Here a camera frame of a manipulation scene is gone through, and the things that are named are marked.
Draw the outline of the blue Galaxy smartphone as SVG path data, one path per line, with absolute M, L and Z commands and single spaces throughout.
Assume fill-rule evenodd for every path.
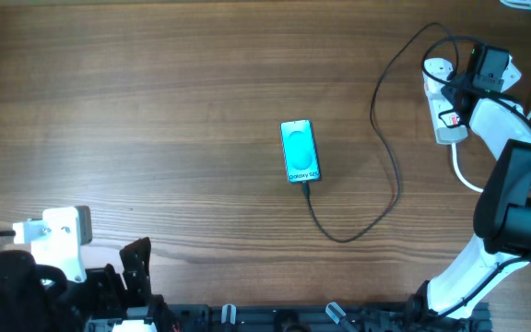
M 308 119 L 283 122 L 280 136 L 288 181 L 292 184 L 319 181 L 321 172 L 312 122 Z

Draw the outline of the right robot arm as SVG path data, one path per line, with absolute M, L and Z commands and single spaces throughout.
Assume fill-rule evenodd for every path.
M 421 319 L 466 319 L 499 282 L 531 263 L 531 123 L 506 93 L 521 77 L 507 50 L 476 44 L 461 74 L 442 58 L 423 59 L 421 68 L 437 142 L 455 145 L 473 132 L 496 160 L 479 192 L 473 236 L 419 296 Z

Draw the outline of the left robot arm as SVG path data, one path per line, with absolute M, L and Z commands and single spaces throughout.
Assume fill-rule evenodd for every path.
M 111 264 L 89 268 L 81 283 L 26 251 L 0 252 L 0 331 L 178 330 L 178 318 L 151 292 L 150 252 L 141 238 L 121 250 L 123 273 Z

